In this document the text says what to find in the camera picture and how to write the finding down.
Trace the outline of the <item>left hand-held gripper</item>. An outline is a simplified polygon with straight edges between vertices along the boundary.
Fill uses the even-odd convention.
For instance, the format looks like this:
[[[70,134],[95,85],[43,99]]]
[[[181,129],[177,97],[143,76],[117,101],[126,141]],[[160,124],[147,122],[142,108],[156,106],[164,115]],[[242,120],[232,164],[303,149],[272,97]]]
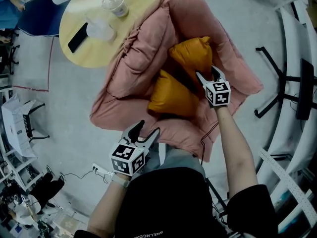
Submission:
[[[144,124],[145,121],[141,120],[129,126],[123,131],[119,142],[113,145],[109,158],[115,172],[132,177],[145,165],[145,157],[158,140],[160,128],[153,130],[143,141],[138,141]]]

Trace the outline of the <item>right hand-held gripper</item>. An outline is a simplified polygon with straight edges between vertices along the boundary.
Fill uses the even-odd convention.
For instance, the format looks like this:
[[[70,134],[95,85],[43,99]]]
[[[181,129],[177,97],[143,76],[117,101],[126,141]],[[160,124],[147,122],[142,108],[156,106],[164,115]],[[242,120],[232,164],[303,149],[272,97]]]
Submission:
[[[196,70],[196,78],[204,86],[205,96],[211,108],[218,106],[228,106],[231,98],[229,82],[226,81],[225,74],[216,66],[211,67],[213,81],[207,81],[203,75]]]

